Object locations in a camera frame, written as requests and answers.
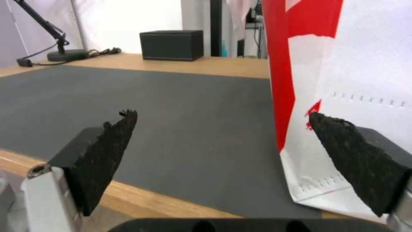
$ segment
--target black cable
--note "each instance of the black cable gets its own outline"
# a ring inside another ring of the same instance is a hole
[[[257,58],[260,59],[260,41],[258,43],[258,41],[256,39],[256,29],[257,29],[257,20],[256,20],[256,18],[257,18],[257,15],[255,13],[255,28],[254,28],[254,32],[253,32],[253,38],[255,39],[255,43],[256,43],[256,46],[257,46]]]
[[[120,48],[114,47],[112,49],[105,49],[101,52],[99,52],[96,49],[92,49],[88,52],[88,54],[89,54],[90,58],[94,58],[94,57],[98,57],[98,56],[102,56],[102,55],[107,55],[107,54],[112,55],[112,54],[117,54],[117,53],[121,53],[121,52],[122,52],[122,50]]]
[[[30,58],[30,57],[33,57],[33,56],[35,56],[35,55],[38,55],[38,54],[40,54],[40,53],[42,53],[42,52],[47,51],[47,50],[53,48],[53,47],[56,46],[56,45],[57,45],[57,42],[56,42],[53,46],[50,46],[50,47],[48,47],[48,48],[46,48],[46,49],[43,49],[43,50],[41,50],[41,51],[39,51],[39,52],[36,52],[36,53],[34,53],[34,54],[31,54],[31,55],[26,56],[26,57],[23,57],[23,58],[19,58],[19,59],[17,59],[17,63],[18,63],[19,66],[21,66],[21,67],[32,67],[33,65],[37,65],[37,66],[53,66],[53,65],[66,64],[66,63],[75,61],[75,60],[68,60],[68,61],[63,61],[63,62],[59,62],[59,63],[42,64],[42,63],[32,63],[31,60],[28,59],[28,58]],[[118,48],[118,47],[114,47],[114,48],[112,48],[112,49],[105,49],[105,50],[103,50],[103,51],[101,51],[101,52],[99,52],[99,51],[96,50],[96,49],[92,49],[92,50],[88,51],[89,57],[88,57],[87,59],[89,59],[89,58],[95,58],[95,57],[102,56],[102,55],[107,55],[107,54],[108,54],[108,55],[118,54],[118,53],[121,53],[121,52],[122,52],[122,50],[121,50],[120,48]]]
[[[31,55],[28,55],[28,56],[26,56],[26,57],[22,57],[22,58],[20,58],[20,59],[27,59],[27,58],[33,57],[33,56],[35,56],[35,55],[39,55],[39,54],[42,53],[42,52],[45,52],[45,51],[47,51],[47,50],[49,50],[49,49],[52,49],[52,48],[55,47],[56,45],[57,45],[57,42],[56,42],[55,44],[53,44],[52,46],[48,47],[48,48],[45,48],[45,49],[43,49],[43,50],[41,50],[41,51],[39,51],[39,52],[36,52],[36,53],[34,53],[34,54],[31,54]]]
[[[68,60],[68,61],[63,61],[63,62],[59,62],[59,63],[50,63],[50,64],[42,64],[42,63],[33,63],[33,65],[37,65],[37,66],[53,66],[53,65],[60,65],[60,64],[66,64],[69,62],[72,62],[73,60]]]

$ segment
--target paper bag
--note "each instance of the paper bag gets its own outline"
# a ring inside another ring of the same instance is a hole
[[[263,12],[292,199],[384,222],[335,169],[308,114],[373,128],[412,153],[412,1],[263,0]]]

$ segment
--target black box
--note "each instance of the black box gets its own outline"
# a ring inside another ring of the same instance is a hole
[[[203,31],[140,33],[143,59],[194,61],[203,56]]]

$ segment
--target desk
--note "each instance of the desk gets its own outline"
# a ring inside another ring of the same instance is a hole
[[[143,61],[138,54],[119,54],[76,61],[66,65],[96,68],[131,69],[146,71],[165,71],[178,73],[201,73],[248,78],[269,78],[269,65],[262,59],[227,59],[204,57],[195,62]],[[28,72],[43,67],[0,69],[0,77]],[[26,175],[32,166],[44,161],[11,151],[0,151],[0,169],[18,175]],[[191,202],[164,196],[155,192],[112,181],[101,199],[101,205],[124,213],[133,218],[238,218],[240,216]],[[324,218],[336,217],[323,213]]]

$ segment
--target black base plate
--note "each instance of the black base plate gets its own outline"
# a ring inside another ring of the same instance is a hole
[[[84,49],[66,50],[64,53],[50,52],[47,54],[47,59],[53,62],[73,61],[80,59],[87,59],[89,54]]]

